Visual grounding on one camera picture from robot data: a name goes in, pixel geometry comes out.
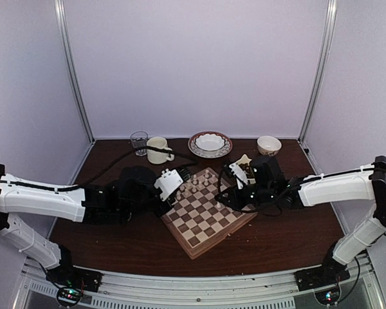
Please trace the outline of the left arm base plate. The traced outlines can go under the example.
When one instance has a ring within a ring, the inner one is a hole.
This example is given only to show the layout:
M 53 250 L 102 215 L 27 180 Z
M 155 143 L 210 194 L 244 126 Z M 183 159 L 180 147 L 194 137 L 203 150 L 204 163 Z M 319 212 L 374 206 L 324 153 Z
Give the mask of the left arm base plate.
M 98 292 L 102 274 L 94 270 L 59 266 L 48 269 L 46 279 L 59 286 L 68 286 L 88 292 Z

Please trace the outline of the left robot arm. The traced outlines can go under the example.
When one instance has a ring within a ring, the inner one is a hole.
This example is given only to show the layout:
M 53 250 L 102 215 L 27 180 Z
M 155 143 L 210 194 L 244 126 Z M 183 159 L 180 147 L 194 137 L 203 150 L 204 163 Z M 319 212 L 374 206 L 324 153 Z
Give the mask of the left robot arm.
M 119 178 L 106 186 L 51 185 L 15 177 L 0 164 L 0 236 L 38 261 L 52 280 L 73 286 L 81 275 L 73 266 L 69 249 L 47 242 L 17 213 L 84 224 L 120 225 L 139 211 L 150 210 L 157 216 L 169 212 L 183 182 L 175 169 L 156 176 L 149 168 L 136 166 L 122 169 Z

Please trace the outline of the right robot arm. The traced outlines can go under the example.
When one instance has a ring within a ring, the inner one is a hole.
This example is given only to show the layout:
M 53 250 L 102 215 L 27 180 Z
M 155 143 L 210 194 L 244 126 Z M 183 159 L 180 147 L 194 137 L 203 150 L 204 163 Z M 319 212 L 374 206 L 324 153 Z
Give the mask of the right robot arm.
M 237 183 L 219 191 L 216 201 L 243 213 L 247 207 L 250 212 L 261 212 L 272 206 L 300 209 L 336 201 L 374 202 L 355 229 L 329 249 L 317 270 L 317 279 L 323 284 L 332 283 L 361 251 L 386 234 L 385 156 L 377 156 L 373 163 L 357 169 L 289 180 L 273 156 L 251 160 L 249 170 L 254 183 L 250 183 L 245 169 L 239 164 L 224 166 L 223 171 Z

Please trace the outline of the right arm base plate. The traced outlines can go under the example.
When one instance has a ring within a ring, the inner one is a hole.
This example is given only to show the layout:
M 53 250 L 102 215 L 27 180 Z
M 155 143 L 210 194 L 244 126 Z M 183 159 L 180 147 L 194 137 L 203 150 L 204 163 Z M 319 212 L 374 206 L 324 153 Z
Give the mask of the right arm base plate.
M 300 292 L 335 285 L 351 277 L 346 268 L 338 270 L 324 266 L 299 270 L 294 275 Z

